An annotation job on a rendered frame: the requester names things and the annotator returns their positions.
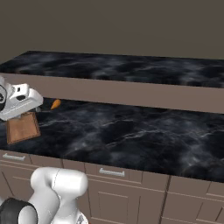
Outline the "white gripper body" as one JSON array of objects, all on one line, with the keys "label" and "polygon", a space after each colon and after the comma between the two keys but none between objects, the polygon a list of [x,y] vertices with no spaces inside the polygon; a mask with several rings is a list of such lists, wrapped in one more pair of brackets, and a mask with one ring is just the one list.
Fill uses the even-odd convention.
[{"label": "white gripper body", "polygon": [[8,121],[21,116],[23,113],[41,106],[43,101],[43,96],[38,91],[30,88],[27,97],[24,98],[19,95],[14,99],[6,100],[5,108],[0,112],[0,119]]}]

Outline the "brown wooden cutting board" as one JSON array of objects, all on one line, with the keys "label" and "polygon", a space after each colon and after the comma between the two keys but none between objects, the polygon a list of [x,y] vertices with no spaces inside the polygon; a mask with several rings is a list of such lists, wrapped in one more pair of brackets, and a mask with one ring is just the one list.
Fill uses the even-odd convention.
[{"label": "brown wooden cutting board", "polygon": [[15,144],[40,136],[39,124],[34,112],[6,122],[7,144]]}]

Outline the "brown drawer front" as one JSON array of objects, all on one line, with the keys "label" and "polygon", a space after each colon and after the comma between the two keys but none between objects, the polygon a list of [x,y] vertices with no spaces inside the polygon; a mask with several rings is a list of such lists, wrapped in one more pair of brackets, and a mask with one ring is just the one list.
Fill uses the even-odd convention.
[{"label": "brown drawer front", "polygon": [[31,162],[36,166],[49,166],[49,167],[57,167],[62,168],[63,165],[59,158],[55,157],[44,157],[38,155],[30,155]]},{"label": "brown drawer front", "polygon": [[209,181],[172,176],[169,192],[202,197],[206,195],[209,186]]},{"label": "brown drawer front", "polygon": [[[8,153],[12,156],[22,157],[25,156],[24,161],[17,161],[12,159],[5,159],[2,157],[3,154]],[[0,150],[0,169],[5,171],[9,169],[21,169],[27,171],[33,171],[34,168],[32,167],[32,161],[28,154],[15,152],[15,151],[7,151],[7,150]]]},{"label": "brown drawer front", "polygon": [[224,198],[224,183],[212,182],[207,189],[207,194]]},{"label": "brown drawer front", "polygon": [[[100,168],[103,168],[104,170],[108,170],[108,171],[115,171],[115,172],[125,171],[125,177],[117,177],[113,175],[100,174],[99,173]],[[135,171],[131,169],[108,166],[103,164],[85,163],[85,170],[86,170],[86,174],[88,175],[92,175],[92,176],[96,176],[100,178],[106,178],[106,179],[118,179],[122,181],[138,183],[138,184],[142,182],[142,176],[143,176],[141,171]]]}]

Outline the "orange carrot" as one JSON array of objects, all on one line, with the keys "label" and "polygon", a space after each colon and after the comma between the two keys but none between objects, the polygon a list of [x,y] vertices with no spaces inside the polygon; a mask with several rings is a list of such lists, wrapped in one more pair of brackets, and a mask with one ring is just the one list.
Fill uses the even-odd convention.
[{"label": "orange carrot", "polygon": [[58,108],[60,106],[60,104],[61,104],[61,100],[60,99],[55,100],[52,103],[51,110],[54,110],[54,109]]}]

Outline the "brown cabinet door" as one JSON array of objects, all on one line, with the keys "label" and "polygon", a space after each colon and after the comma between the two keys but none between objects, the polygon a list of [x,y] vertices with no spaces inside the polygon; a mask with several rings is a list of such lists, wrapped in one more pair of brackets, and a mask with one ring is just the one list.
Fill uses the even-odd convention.
[{"label": "brown cabinet door", "polygon": [[193,224],[224,224],[224,202],[168,192],[163,218]]},{"label": "brown cabinet door", "polygon": [[158,224],[165,193],[142,187],[88,181],[91,224]]},{"label": "brown cabinet door", "polygon": [[29,200],[33,194],[31,187],[31,176],[33,170],[12,167],[7,165],[0,166],[0,197],[9,197],[19,200]]}]

